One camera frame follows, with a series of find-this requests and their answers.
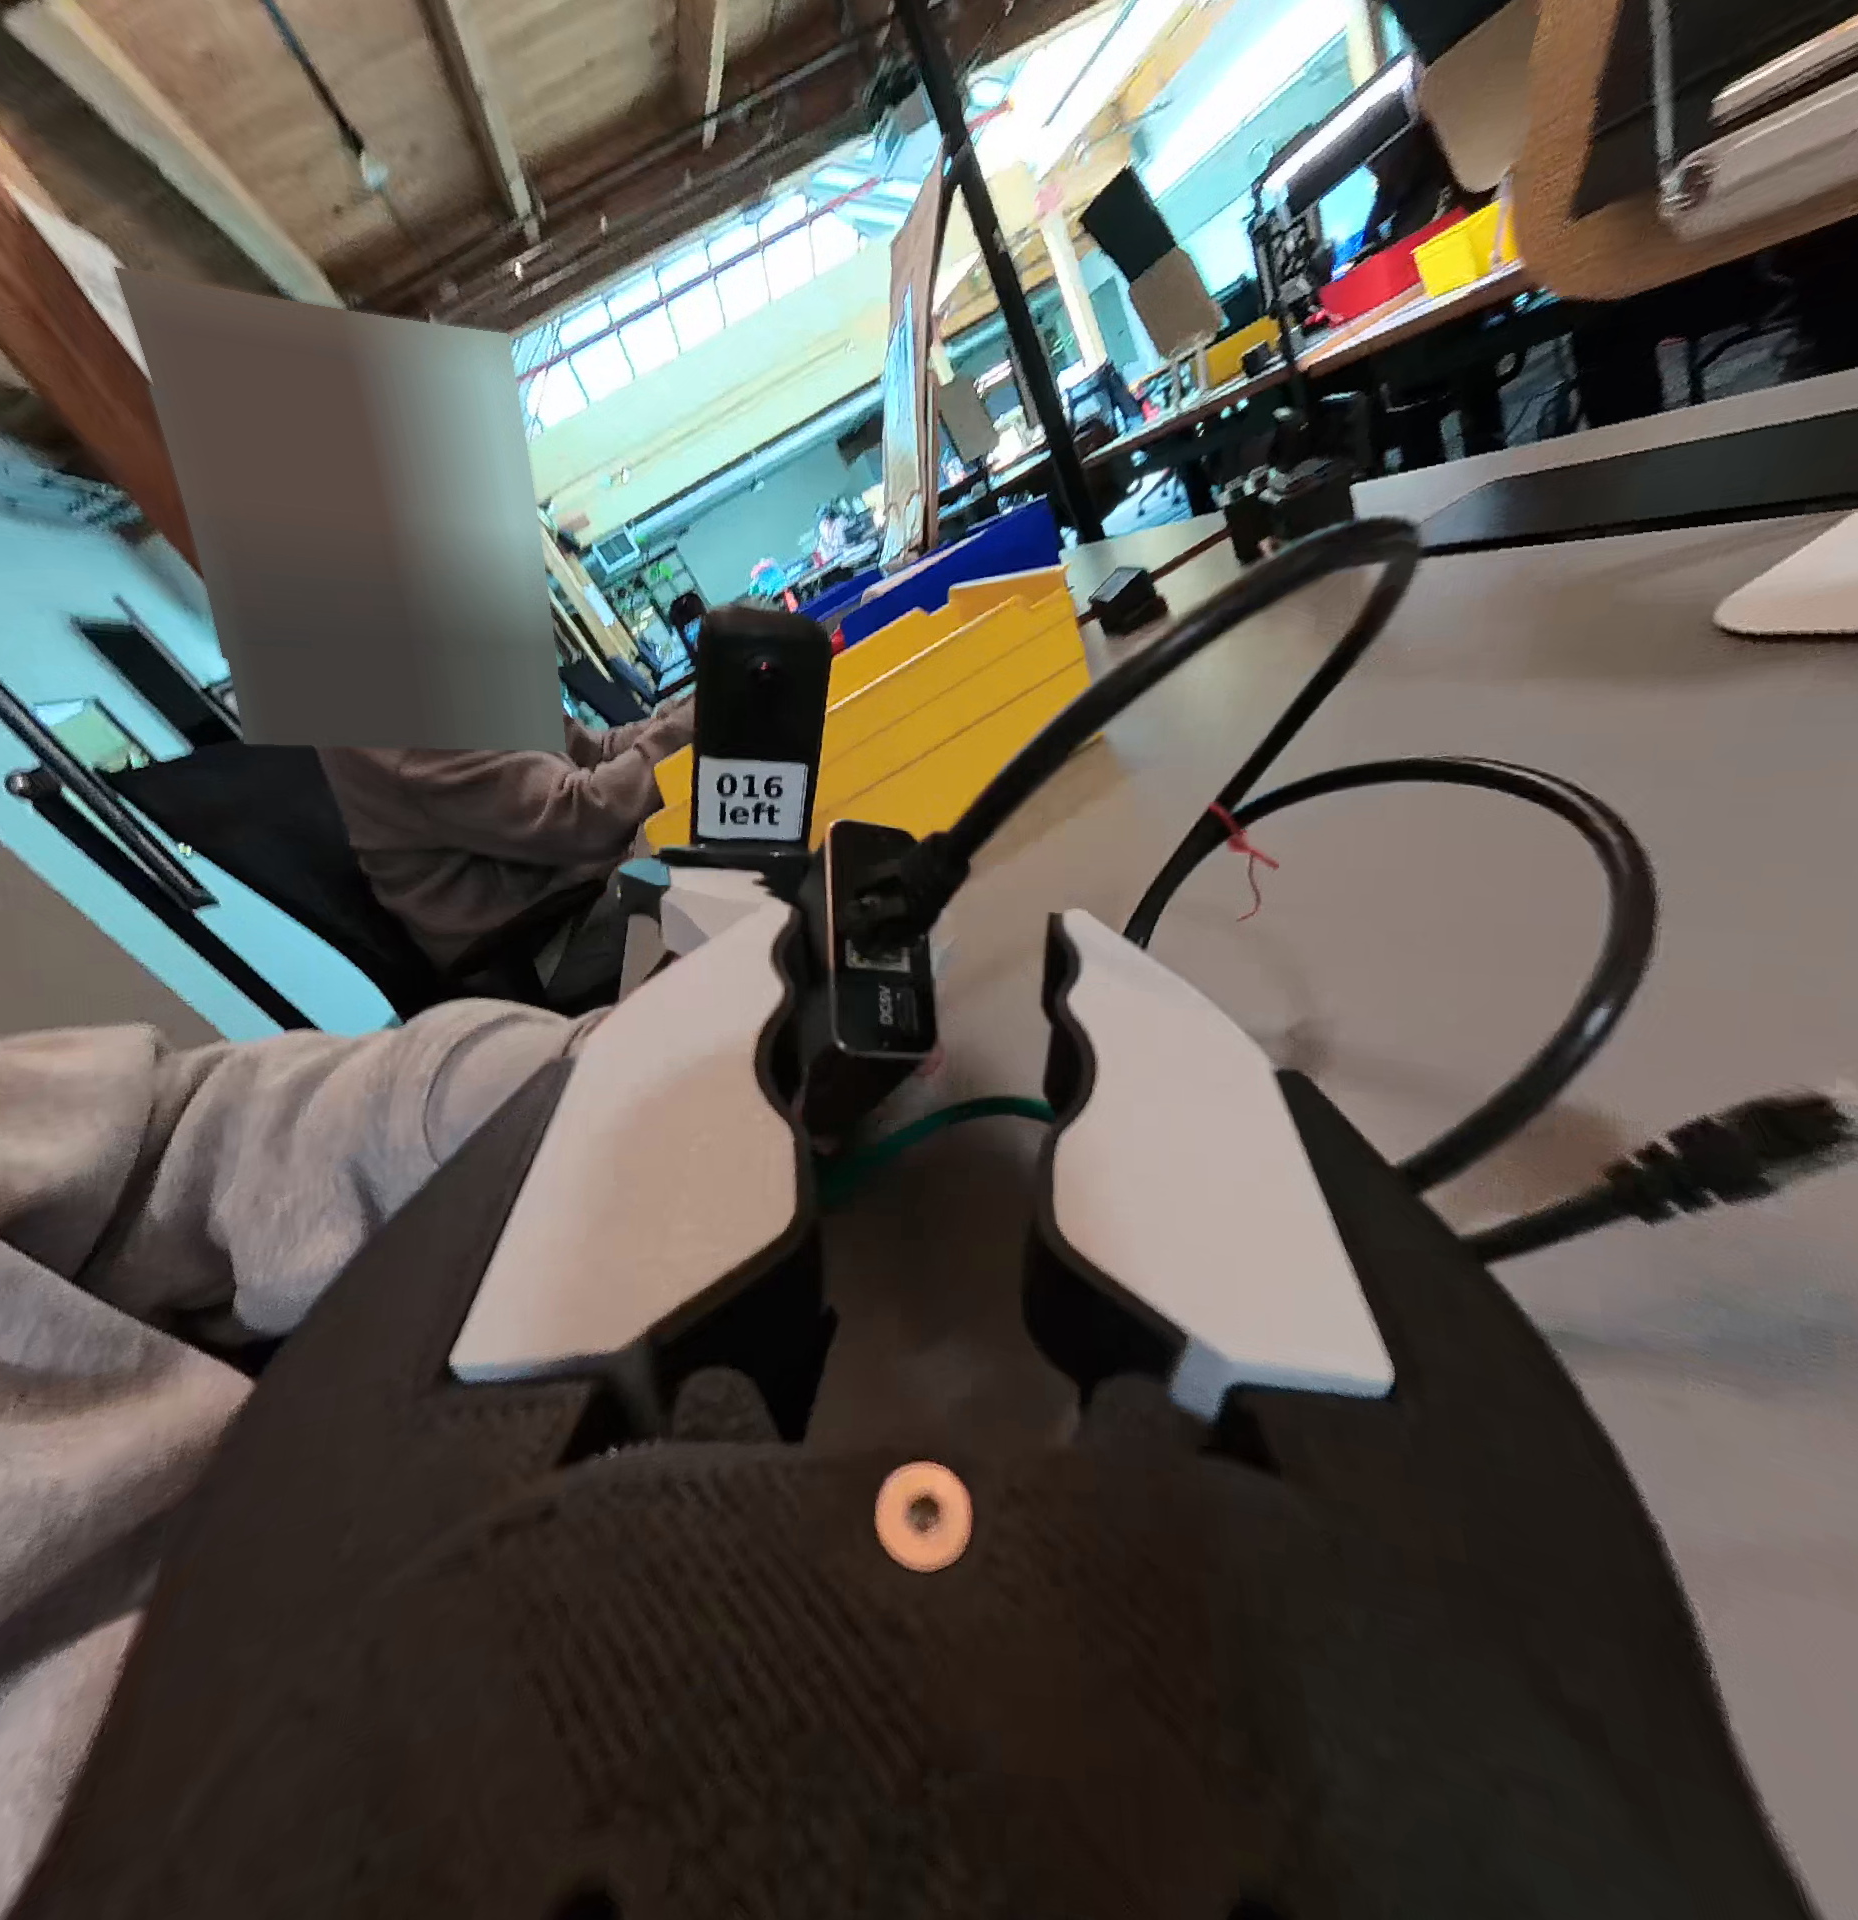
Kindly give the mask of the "upright wooden panel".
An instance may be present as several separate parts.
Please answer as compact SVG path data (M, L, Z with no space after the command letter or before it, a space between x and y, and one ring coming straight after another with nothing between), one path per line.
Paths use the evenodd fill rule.
M890 325L881 373L883 521L878 567L885 574L916 565L937 541L941 428L931 338L946 200L946 157L935 153L890 255Z

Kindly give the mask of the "wooden board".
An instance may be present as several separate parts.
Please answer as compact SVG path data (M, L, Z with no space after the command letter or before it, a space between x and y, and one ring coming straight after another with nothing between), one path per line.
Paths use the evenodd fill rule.
M1704 241L1676 239L1662 224L1658 188L1575 216L1598 60L1616 7L1542 5L1537 13L1515 207L1519 251L1539 289L1565 302L1625 302L1858 216L1858 188Z

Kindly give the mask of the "black network splitter box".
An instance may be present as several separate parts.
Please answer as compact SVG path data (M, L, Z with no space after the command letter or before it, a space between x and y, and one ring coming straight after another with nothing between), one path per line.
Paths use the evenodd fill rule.
M927 931L865 930L859 900L914 838L837 821L798 892L803 988L796 1004L800 1115L833 1148L937 1048L935 961Z

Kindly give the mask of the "yellow plastic bin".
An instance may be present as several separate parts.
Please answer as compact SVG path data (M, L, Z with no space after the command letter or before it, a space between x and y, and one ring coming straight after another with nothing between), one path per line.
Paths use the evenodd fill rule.
M1008 762L1090 687L1064 572L954 588L935 613L906 613L833 648L815 844L837 821L922 842L954 828ZM688 751L662 784L688 775Z

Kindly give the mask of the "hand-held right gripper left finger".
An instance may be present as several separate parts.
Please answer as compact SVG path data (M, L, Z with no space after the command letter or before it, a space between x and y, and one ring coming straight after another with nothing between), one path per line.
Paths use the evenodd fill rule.
M837 1314L796 1115L795 907L752 907L575 1051L495 1239L450 1377L592 1378L628 1437L706 1371L750 1380L806 1438Z

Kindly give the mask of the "red plastic bin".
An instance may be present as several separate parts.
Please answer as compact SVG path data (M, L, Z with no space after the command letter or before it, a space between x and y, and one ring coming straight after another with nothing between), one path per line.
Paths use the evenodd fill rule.
M1410 238L1351 263L1321 289L1317 313L1332 325L1359 323L1386 303L1420 292L1417 251L1466 217L1466 208L1448 211Z

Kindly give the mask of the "brown background desk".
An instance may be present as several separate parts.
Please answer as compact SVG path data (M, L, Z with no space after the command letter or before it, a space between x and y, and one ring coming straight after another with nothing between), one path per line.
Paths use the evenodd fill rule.
M1306 380L1323 380L1329 375L1353 367L1395 345L1407 345L1434 331L1460 323L1469 316L1487 315L1489 311L1528 297L1536 290L1537 282L1528 269L1519 259L1510 259L1492 273L1469 282L1460 290L1441 297L1431 297L1429 292L1403 294L1376 313L1364 315L1353 323L1338 325L1317 343L1306 345L1291 365L1277 359L1271 367L1243 375L1222 387L1207 390L1157 421L1135 428L1116 440L1098 448L1088 456L1088 466L1102 469L1120 461L1139 459L1176 436L1202 432L1207 423L1219 421L1250 399L1283 390L1295 373Z

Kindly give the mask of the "small yellow bin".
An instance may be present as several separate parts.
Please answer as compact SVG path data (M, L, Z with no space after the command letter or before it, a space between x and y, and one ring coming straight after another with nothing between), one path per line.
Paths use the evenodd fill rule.
M1512 208L1492 200L1483 208L1431 224L1413 243L1420 290L1445 302L1518 263Z

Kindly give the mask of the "black pole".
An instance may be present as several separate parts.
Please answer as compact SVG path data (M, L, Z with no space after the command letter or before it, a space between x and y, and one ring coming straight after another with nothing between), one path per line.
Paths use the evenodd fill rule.
M1022 292L1022 276L1013 251L1007 243L990 201L990 188L984 180L983 159L976 153L976 141L967 122L964 91L933 22L933 9L927 2L894 2L894 19L901 22L910 43L917 83L942 136L946 159L944 174L954 180L969 212L974 238L980 247L983 263L1010 338L1016 370L1022 376L1026 399L1035 408L1062 517L1076 530L1082 543L1102 543L1107 530L1098 511L1098 499L1080 461L1073 428L1047 348Z

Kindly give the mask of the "blue plastic bin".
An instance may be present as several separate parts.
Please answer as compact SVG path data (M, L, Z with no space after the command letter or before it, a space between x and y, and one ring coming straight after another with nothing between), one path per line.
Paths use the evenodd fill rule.
M840 636L842 646L855 646L906 613L941 612L954 588L1047 574L1059 562L1056 511L1045 501L1032 501L895 574L854 574L847 582L823 588L800 613L830 636Z

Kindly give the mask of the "red twist tie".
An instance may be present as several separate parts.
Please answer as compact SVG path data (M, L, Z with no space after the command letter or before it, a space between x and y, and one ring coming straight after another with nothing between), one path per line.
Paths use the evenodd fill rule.
M1237 917L1237 926L1253 922L1264 910L1264 885L1260 879L1266 873L1281 873L1281 864L1253 846L1245 828L1234 819L1233 809L1222 802L1207 803L1207 814L1217 821L1217 828L1223 836L1223 846L1239 858L1243 868L1243 880L1247 888L1245 910Z

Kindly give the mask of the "white metal stand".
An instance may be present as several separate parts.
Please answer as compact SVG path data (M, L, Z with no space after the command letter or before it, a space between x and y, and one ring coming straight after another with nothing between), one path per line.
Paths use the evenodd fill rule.
M1725 238L1858 188L1858 12L1721 87L1709 139L1687 153L1674 19L1663 2L1645 13L1658 216L1679 241ZM1737 588L1711 620L1756 642L1858 640L1858 509Z

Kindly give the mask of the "black electronic device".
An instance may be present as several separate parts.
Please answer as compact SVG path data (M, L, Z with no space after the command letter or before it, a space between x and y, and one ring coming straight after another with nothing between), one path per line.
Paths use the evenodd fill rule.
M1370 400L1349 393L1281 405L1253 451L1247 475L1219 495L1239 565L1355 516L1353 487L1372 468Z

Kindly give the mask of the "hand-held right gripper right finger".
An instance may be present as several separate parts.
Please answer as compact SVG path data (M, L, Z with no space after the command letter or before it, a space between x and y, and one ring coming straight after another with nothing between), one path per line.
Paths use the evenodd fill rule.
M1022 1319L1080 1403L1116 1378L1203 1426L1239 1388L1386 1400L1386 1343L1260 1045L1080 907L1048 921L1042 1012Z

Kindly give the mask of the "black panel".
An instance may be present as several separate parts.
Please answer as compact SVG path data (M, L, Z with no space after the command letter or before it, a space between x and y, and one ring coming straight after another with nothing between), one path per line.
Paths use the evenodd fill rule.
M1598 60L1573 212L1662 187L1716 137L1858 67L1858 54L1842 54L1811 81L1745 91L1777 63L1855 21L1858 2L1621 2Z

